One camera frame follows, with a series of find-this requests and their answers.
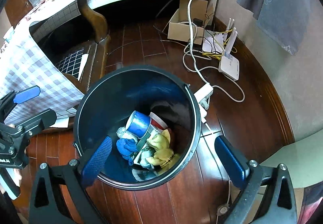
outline black bucket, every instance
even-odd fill
[[[155,113],[174,133],[177,162],[171,167],[147,170],[129,166],[116,148],[117,130],[136,110]],[[189,162],[198,145],[201,115],[189,85],[153,66],[131,66],[107,74],[83,97],[74,122],[74,138],[80,155],[109,135],[113,148],[98,178],[113,187],[144,190],[166,183]]]

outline bed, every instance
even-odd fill
[[[112,2],[116,2],[119,0],[83,0],[83,5],[85,7],[88,7],[87,10],[93,10],[95,8],[101,7],[106,4],[110,4]],[[213,6],[215,8],[217,0],[209,0],[209,5]],[[53,30],[55,30],[57,27],[61,26],[62,24],[65,24],[66,22],[70,21],[71,19],[77,17],[81,14],[81,8],[80,8],[80,0],[44,0],[42,1],[38,6],[33,8],[17,25],[15,29],[15,33],[12,36],[12,39],[10,41],[10,44],[7,48],[2,47],[2,57],[0,58],[0,66],[1,64],[7,60],[12,63],[14,66],[19,63],[19,60],[26,59],[29,57],[27,51],[29,48],[26,47],[28,45],[29,47],[32,47],[35,54],[38,54],[38,57],[43,61],[43,66],[46,66],[48,69],[50,69],[51,73],[55,73],[55,77],[59,77],[59,82],[61,83],[59,86],[60,92],[54,91],[51,92],[51,94],[47,93],[44,95],[40,95],[38,97],[38,104],[35,105],[35,103],[30,103],[30,105],[27,104],[27,107],[21,107],[21,108],[15,108],[15,112],[12,112],[12,116],[18,116],[19,119],[12,119],[10,117],[10,121],[6,122],[13,122],[17,124],[22,117],[24,116],[30,116],[33,115],[39,111],[42,111],[46,108],[53,108],[59,117],[65,116],[73,116],[75,112],[71,113],[71,108],[77,106],[80,103],[80,100],[82,99],[84,93],[88,90],[89,86],[94,83],[96,80],[98,80],[100,77],[103,76],[103,72],[100,71],[105,66],[105,55],[109,52],[108,49],[108,43],[109,43],[109,37],[108,35],[105,37],[102,37],[102,40],[106,38],[105,45],[101,49],[98,49],[97,47],[92,50],[91,57],[87,60],[87,71],[89,73],[89,77],[86,79],[86,83],[83,83],[83,86],[80,86],[78,81],[71,80],[71,77],[67,77],[66,75],[63,75],[59,70],[59,66],[55,66],[55,63],[51,63],[51,61],[46,57],[46,55],[41,51],[41,49],[38,46],[38,42],[45,36],[47,36],[49,33],[51,33]],[[22,56],[22,58],[17,59],[15,57],[15,51],[19,51],[20,54],[24,54],[24,47],[25,48],[25,55]],[[90,52],[91,45],[89,45],[87,48],[85,48],[83,45],[81,46],[82,50],[86,50],[87,52]],[[103,55],[101,57],[100,61],[95,61],[95,59],[98,58],[96,54]],[[95,75],[91,75],[93,73],[93,69],[97,69],[99,71],[96,71]],[[6,71],[3,74],[2,77],[0,77],[0,82],[3,82],[4,80],[7,81],[8,84],[8,74],[12,72],[16,72],[17,70],[12,69],[12,67],[7,66]],[[25,87],[29,87],[34,84],[40,84],[42,93],[48,92],[49,89],[47,87],[47,84],[41,83],[39,80],[36,81],[30,81],[29,83],[19,83],[20,80],[23,80],[21,77],[15,79],[10,83],[10,86],[7,88],[2,86],[0,87],[0,93],[4,94],[5,92],[8,92],[9,88],[10,90],[22,90]],[[62,88],[64,90],[64,96],[60,95]],[[60,98],[60,101],[62,98],[64,101],[61,101],[61,103],[58,103],[59,100],[57,98]]]

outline metal bolt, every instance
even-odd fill
[[[78,163],[76,159],[72,159],[71,161],[68,162],[70,166],[75,166]]]
[[[281,170],[286,170],[287,169],[285,164],[279,164],[279,167],[280,167]]]
[[[40,169],[45,169],[47,167],[47,164],[46,163],[41,163],[39,167],[40,167]]]
[[[9,147],[9,154],[13,154],[15,151],[15,148],[13,146]]]
[[[249,165],[251,165],[252,167],[256,167],[258,165],[258,163],[256,160],[250,160]]]

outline wooden baseboard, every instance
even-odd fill
[[[218,18],[215,18],[214,21],[216,31],[225,31],[226,25],[223,22]],[[266,96],[263,97],[266,111],[271,114],[271,117],[278,120],[285,145],[294,143],[294,134],[286,110],[268,75],[240,39],[236,39],[234,46],[237,48],[235,57],[246,66],[248,75],[257,85],[261,94]]]

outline wooden floor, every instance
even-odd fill
[[[164,23],[163,20],[159,21],[160,26]],[[191,85],[193,92],[203,85],[197,74],[189,73],[183,67],[184,47],[173,42],[159,41],[166,37],[159,35],[153,28],[152,21],[115,27],[111,29],[110,35],[111,51],[124,46],[108,57],[106,73],[122,66],[150,64],[177,75]],[[216,60],[197,62],[199,68],[210,64],[218,65]],[[187,63],[193,67],[189,57]],[[239,89],[216,70],[205,70],[202,74],[212,85],[222,86],[237,99],[242,97]],[[87,189],[94,204],[109,223],[215,223],[217,207],[226,203],[228,195],[228,183],[222,179],[223,167],[214,151],[215,137],[224,133],[233,146],[240,149],[248,159],[259,162],[284,145],[279,124],[272,122],[262,96],[243,63],[240,64],[238,84],[246,94],[243,103],[236,103],[220,90],[214,90],[206,119],[215,134],[210,134],[203,125],[204,137],[200,139],[196,153],[174,179],[146,191],[122,191],[98,180]],[[73,140],[72,131],[40,134],[31,138],[31,144],[27,148],[30,164],[22,170],[21,195],[14,201],[17,209],[26,218],[31,186],[39,165],[45,161],[51,166],[64,165],[70,159],[76,158]],[[65,187],[63,193],[72,217],[77,223],[82,223]]]

